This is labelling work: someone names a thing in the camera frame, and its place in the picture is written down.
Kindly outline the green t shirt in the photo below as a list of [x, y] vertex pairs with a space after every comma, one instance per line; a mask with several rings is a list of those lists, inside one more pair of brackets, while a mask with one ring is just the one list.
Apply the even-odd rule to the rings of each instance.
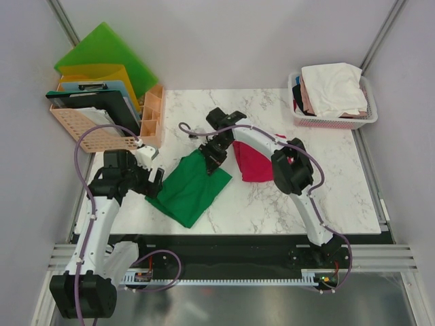
[[221, 168], [208, 175], [205, 158], [196, 149], [179, 161], [163, 181], [157, 197], [146, 200], [164, 215], [191, 228], [231, 179]]

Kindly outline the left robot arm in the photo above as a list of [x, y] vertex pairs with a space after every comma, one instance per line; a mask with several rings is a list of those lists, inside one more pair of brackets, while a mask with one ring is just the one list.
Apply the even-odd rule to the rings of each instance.
[[86, 220], [75, 251], [61, 275], [53, 276], [50, 292], [65, 319], [102, 319], [114, 313], [117, 289], [127, 270], [144, 266], [146, 247], [132, 241], [115, 244], [106, 252], [114, 219], [129, 191], [156, 197], [162, 189], [164, 171], [153, 173], [158, 149], [144, 145], [135, 151], [109, 150], [103, 166], [88, 184]]

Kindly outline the red t shirt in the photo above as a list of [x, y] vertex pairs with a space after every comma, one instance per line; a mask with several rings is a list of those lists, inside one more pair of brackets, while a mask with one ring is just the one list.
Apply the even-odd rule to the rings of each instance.
[[273, 180], [273, 167], [268, 158], [240, 141], [234, 141], [232, 145], [242, 181], [264, 183]]

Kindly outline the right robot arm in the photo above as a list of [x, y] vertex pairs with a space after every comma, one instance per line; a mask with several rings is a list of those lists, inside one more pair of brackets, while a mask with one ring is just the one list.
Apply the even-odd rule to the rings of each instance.
[[254, 126], [244, 113], [225, 114], [219, 107], [210, 111], [207, 122], [214, 129], [211, 137], [199, 147], [205, 157], [206, 171], [212, 175], [227, 158], [233, 142], [244, 143], [271, 162], [273, 181], [277, 188], [292, 199], [304, 222], [307, 237], [315, 245], [311, 259], [316, 266], [327, 267], [336, 259], [328, 243], [334, 232], [325, 224], [313, 190], [313, 165], [317, 164], [300, 139], [279, 139]]

